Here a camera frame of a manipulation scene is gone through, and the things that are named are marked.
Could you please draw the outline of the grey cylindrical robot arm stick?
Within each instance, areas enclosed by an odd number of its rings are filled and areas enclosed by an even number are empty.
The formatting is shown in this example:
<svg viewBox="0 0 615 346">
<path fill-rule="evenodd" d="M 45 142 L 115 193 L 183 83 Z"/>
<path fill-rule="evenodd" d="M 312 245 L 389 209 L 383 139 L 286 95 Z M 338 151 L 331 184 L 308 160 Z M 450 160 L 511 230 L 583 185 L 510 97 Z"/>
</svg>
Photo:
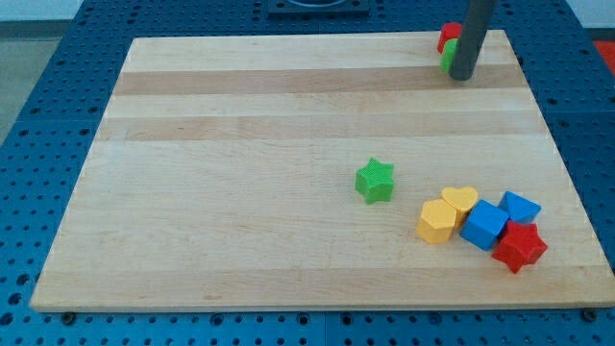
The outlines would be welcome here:
<svg viewBox="0 0 615 346">
<path fill-rule="evenodd" d="M 456 81 L 472 78 L 497 0 L 469 0 L 449 69 Z"/>
</svg>

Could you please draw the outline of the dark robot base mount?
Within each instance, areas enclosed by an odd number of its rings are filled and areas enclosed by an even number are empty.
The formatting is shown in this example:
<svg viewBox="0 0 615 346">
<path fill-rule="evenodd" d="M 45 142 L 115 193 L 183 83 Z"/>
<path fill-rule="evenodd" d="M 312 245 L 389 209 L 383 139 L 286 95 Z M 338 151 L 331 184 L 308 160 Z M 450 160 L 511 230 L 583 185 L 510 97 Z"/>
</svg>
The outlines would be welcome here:
<svg viewBox="0 0 615 346">
<path fill-rule="evenodd" d="M 263 6 L 269 17 L 370 12 L 370 0 L 264 0 Z"/>
</svg>

